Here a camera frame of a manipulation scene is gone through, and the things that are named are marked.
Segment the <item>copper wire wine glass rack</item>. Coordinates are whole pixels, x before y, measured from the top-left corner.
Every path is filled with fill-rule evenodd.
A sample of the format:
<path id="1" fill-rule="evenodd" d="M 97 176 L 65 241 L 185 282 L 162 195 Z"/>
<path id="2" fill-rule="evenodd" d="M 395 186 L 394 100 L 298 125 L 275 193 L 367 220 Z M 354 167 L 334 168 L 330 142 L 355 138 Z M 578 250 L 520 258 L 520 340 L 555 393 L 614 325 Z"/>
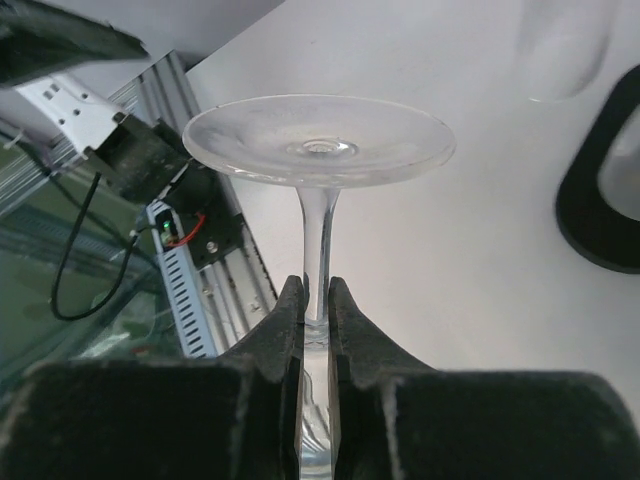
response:
<path id="1" fill-rule="evenodd" d="M 611 207 L 598 175 L 614 141 L 639 108 L 639 67 L 620 77 L 573 158 L 555 198 L 555 218 L 569 246 L 591 263 L 639 273 L 639 222 Z"/>

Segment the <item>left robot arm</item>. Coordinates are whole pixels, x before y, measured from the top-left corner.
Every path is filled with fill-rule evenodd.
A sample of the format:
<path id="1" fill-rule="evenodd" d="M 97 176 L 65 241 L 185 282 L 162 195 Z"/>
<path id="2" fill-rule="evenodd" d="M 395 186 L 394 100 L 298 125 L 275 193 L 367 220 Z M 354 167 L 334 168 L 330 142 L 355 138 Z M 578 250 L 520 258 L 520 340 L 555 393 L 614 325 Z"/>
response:
<path id="1" fill-rule="evenodd" d="M 218 189 L 164 121 L 148 125 L 71 74 L 89 62 L 147 57 L 136 37 L 39 1 L 1 4 L 1 85 L 54 123 L 122 198 L 195 213 Z"/>

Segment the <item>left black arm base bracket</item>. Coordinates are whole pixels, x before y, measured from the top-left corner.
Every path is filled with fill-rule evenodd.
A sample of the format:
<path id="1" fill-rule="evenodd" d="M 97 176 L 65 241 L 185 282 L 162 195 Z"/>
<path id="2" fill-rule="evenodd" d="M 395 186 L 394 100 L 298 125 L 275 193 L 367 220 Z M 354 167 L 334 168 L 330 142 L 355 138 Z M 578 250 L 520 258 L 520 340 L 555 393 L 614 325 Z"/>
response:
<path id="1" fill-rule="evenodd" d="M 216 191 L 199 213 L 204 217 L 204 223 L 186 244 L 198 270 L 244 243 L 241 214 L 232 208 L 223 190 Z"/>

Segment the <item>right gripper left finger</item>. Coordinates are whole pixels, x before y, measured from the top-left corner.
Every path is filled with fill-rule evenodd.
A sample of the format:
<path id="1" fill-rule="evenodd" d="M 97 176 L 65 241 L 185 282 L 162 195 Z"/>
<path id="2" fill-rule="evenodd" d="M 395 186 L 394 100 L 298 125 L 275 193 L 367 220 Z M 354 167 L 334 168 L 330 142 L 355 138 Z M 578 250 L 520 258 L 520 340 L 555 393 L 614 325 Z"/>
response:
<path id="1" fill-rule="evenodd" d="M 31 370 L 1 422 L 5 479 L 295 479 L 305 294 L 215 358 Z"/>

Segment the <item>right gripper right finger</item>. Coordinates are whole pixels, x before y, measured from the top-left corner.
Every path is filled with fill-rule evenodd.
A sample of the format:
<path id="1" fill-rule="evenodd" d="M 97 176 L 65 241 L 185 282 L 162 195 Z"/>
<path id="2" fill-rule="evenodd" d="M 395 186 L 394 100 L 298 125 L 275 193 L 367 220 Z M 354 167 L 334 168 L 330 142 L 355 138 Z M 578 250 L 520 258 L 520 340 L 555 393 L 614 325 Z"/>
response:
<path id="1" fill-rule="evenodd" d="M 336 478 L 638 477 L 638 430 L 603 377 L 435 369 L 378 328 L 338 277 L 328 309 Z"/>

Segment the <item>clear flute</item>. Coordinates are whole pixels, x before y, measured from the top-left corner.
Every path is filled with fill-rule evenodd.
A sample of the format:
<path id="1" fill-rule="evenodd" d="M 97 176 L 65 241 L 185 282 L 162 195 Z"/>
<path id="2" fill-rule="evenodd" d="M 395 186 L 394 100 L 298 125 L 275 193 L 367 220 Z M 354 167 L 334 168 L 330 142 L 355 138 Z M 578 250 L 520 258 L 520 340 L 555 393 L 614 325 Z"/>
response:
<path id="1" fill-rule="evenodd" d="M 614 139 L 598 174 L 605 202 L 621 215 L 639 220 L 639 108 Z"/>
<path id="2" fill-rule="evenodd" d="M 618 1 L 525 1 L 515 69 L 534 102 L 555 103 L 585 90 L 610 45 Z"/>
<path id="3" fill-rule="evenodd" d="M 200 113 L 182 140 L 195 160 L 213 170 L 297 192 L 305 293 L 300 476 L 330 479 L 328 289 L 339 194 L 407 181 L 443 165 L 455 151 L 454 134 L 438 118 L 397 103 L 290 94 Z"/>

